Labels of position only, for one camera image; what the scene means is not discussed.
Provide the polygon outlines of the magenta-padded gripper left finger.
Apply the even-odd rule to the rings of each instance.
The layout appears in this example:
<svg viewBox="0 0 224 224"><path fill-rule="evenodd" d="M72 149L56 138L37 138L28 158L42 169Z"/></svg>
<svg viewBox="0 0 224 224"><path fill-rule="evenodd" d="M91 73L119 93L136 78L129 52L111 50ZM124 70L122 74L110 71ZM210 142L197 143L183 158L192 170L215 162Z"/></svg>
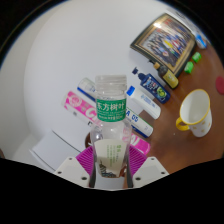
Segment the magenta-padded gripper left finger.
<svg viewBox="0 0 224 224"><path fill-rule="evenodd" d="M96 169L92 147L89 146L76 157L66 158L54 174L81 187L93 188Z"/></svg>

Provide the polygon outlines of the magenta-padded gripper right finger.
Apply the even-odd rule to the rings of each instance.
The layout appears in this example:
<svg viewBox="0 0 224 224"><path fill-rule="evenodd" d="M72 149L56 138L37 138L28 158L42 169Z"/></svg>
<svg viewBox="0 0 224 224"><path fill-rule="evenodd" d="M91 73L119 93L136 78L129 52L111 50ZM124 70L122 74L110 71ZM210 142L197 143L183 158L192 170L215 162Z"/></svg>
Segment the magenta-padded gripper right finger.
<svg viewBox="0 0 224 224"><path fill-rule="evenodd" d="M127 185L140 188L168 175L156 157L147 157L134 147L130 147L127 166Z"/></svg>

